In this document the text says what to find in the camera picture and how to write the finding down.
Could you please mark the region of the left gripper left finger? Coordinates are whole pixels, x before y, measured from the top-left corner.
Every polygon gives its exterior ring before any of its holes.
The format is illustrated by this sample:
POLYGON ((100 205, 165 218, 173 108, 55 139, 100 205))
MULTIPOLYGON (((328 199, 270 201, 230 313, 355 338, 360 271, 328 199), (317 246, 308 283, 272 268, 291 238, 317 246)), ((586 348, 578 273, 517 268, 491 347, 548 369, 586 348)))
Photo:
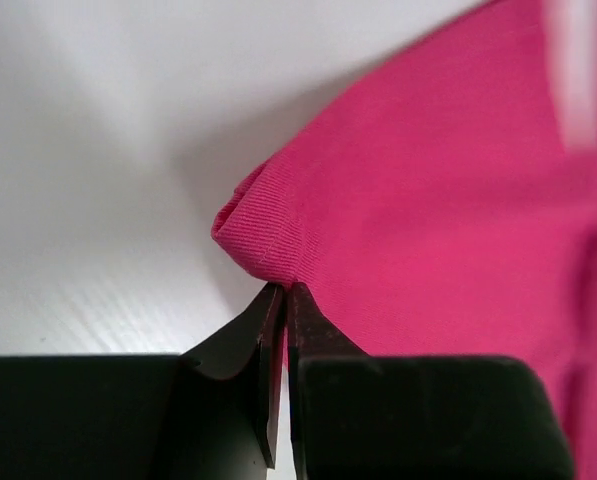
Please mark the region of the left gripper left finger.
POLYGON ((267 284, 236 318, 180 357, 184 470, 276 466, 284 290, 267 284))

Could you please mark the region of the pink trousers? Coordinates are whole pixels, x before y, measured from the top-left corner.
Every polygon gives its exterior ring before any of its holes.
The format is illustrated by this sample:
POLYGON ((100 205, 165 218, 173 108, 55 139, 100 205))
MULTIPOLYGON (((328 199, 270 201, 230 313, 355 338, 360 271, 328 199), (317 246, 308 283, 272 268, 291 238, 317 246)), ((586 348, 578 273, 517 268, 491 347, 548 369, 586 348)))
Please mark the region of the pink trousers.
POLYGON ((307 284, 372 354, 503 354, 597 479, 597 147, 568 150, 547 7, 494 1, 358 81, 253 170, 211 235, 307 284))

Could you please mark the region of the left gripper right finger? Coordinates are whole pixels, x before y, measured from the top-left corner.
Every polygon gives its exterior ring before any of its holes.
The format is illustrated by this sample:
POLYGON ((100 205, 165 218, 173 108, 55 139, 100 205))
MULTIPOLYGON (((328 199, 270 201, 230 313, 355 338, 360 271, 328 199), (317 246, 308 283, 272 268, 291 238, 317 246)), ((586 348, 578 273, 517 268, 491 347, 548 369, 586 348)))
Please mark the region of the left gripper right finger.
POLYGON ((294 283, 286 301, 290 438, 298 479, 307 479, 304 453, 304 415, 300 394, 299 364, 309 357, 367 356, 356 343, 338 329, 318 307, 305 283, 294 283))

